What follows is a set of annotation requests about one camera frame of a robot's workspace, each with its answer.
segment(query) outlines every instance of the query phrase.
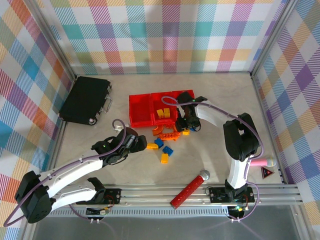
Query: colorful checkered backdrop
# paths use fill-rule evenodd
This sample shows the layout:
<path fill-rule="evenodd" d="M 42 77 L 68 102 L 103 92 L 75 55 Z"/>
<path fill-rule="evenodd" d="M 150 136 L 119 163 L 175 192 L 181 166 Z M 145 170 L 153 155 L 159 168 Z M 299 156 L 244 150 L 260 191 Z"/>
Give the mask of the colorful checkered backdrop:
<path fill-rule="evenodd" d="M 95 75 L 248 71 L 286 0 L 37 2 L 74 71 Z"/>
<path fill-rule="evenodd" d="M 0 239 L 13 240 L 20 223 L 3 223 L 23 175 L 46 167 L 71 81 L 23 1 L 0 6 Z"/>
<path fill-rule="evenodd" d="M 320 1 L 301 0 L 257 74 L 290 183 L 320 239 Z"/>

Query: red container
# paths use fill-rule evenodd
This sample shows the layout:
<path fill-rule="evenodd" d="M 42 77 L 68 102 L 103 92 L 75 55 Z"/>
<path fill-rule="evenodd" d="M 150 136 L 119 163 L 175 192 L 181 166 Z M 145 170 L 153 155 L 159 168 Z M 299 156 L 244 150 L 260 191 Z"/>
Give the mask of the red container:
<path fill-rule="evenodd" d="M 154 92 L 148 94 L 129 96 L 129 117 L 133 128 L 150 127 L 161 124 L 174 124 L 178 117 L 177 107 L 169 106 L 161 101 L 163 96 L 177 98 L 181 93 L 187 91 L 191 97 L 195 97 L 193 90 Z M 174 103 L 171 99 L 165 99 L 168 103 Z M 169 108 L 170 118 L 159 118 L 157 110 Z"/>

